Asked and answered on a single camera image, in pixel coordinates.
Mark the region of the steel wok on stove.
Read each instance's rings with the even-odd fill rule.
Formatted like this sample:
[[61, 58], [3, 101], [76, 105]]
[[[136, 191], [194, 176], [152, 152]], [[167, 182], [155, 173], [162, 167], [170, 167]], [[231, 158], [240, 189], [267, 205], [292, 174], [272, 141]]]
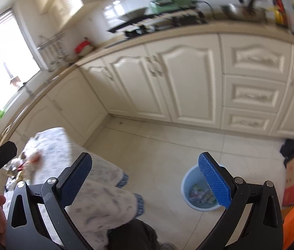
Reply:
[[135, 9], [133, 11], [127, 12], [124, 15], [119, 16], [118, 19], [121, 21], [128, 22], [133, 19], [143, 17], [145, 15], [145, 12], [147, 11], [147, 9], [148, 9], [147, 7], [141, 7], [139, 9]]

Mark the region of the window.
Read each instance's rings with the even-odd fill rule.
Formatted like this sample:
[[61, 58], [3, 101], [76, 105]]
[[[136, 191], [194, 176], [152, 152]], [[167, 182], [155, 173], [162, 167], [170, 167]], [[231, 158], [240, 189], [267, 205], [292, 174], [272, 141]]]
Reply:
[[19, 90], [41, 70], [12, 10], [0, 15], [0, 119]]

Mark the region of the blue white tablecloth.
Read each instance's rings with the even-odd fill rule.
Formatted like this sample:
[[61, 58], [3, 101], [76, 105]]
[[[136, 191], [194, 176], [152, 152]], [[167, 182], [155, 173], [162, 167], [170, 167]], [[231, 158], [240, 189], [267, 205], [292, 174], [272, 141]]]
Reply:
[[[25, 156], [35, 152], [41, 154], [41, 161], [28, 184], [42, 184], [50, 177], [58, 177], [86, 151], [62, 127], [37, 133], [22, 149]], [[96, 154], [91, 157], [92, 169], [66, 211], [94, 249], [105, 249], [109, 243], [108, 231], [142, 215], [144, 201], [140, 195], [124, 190], [128, 175], [121, 168]]]

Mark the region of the red cap sauce bottle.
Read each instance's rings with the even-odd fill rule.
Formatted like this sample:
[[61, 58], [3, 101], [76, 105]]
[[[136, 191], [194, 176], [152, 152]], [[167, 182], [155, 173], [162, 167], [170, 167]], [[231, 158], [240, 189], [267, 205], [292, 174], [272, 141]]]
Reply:
[[282, 0], [272, 0], [274, 6], [275, 23], [278, 26], [288, 28], [288, 17]]

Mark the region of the cream lower cabinets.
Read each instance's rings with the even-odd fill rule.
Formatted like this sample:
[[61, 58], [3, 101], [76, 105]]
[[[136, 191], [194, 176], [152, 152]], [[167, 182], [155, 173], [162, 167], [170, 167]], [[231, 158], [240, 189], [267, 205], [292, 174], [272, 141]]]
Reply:
[[50, 80], [0, 143], [54, 127], [83, 143], [108, 115], [294, 138], [294, 40], [207, 33], [104, 50]]

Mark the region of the steel bowl on counter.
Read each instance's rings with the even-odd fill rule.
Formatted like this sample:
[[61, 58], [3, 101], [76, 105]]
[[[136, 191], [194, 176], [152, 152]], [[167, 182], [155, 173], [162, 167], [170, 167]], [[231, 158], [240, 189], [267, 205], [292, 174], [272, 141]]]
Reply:
[[246, 21], [252, 23], [261, 23], [266, 21], [266, 9], [256, 7], [258, 0], [238, 0], [239, 4], [228, 3], [220, 5], [223, 14], [236, 21]]

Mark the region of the black gas stove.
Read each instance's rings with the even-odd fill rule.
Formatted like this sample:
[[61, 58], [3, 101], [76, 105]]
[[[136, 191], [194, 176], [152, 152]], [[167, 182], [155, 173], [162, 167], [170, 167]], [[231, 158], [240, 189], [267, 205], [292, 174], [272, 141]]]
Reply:
[[204, 13], [199, 9], [187, 9], [136, 17], [110, 28], [108, 32], [121, 33], [126, 40], [130, 40], [154, 32], [198, 24], [207, 24]]

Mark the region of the green electric cooking pot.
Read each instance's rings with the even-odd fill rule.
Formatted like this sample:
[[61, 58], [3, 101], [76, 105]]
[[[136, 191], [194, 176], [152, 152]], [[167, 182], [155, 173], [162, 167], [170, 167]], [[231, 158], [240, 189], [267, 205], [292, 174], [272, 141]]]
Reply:
[[197, 0], [152, 0], [150, 10], [153, 14], [196, 8]]

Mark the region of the light blue trash bin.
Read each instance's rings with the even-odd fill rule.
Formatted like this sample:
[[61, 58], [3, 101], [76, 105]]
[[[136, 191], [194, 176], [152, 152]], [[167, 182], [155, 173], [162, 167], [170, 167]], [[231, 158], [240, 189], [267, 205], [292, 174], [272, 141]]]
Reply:
[[181, 194], [185, 203], [194, 210], [207, 212], [220, 207], [198, 165], [190, 168], [182, 179]]

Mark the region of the hanging utensil rack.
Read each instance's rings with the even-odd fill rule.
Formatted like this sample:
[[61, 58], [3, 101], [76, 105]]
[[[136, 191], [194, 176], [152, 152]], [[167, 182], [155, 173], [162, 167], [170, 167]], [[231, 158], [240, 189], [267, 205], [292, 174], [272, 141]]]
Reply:
[[63, 39], [63, 32], [57, 33], [50, 38], [39, 35], [40, 43], [37, 45], [37, 51], [44, 60], [47, 70], [54, 72], [70, 64], [70, 57], [67, 54]]

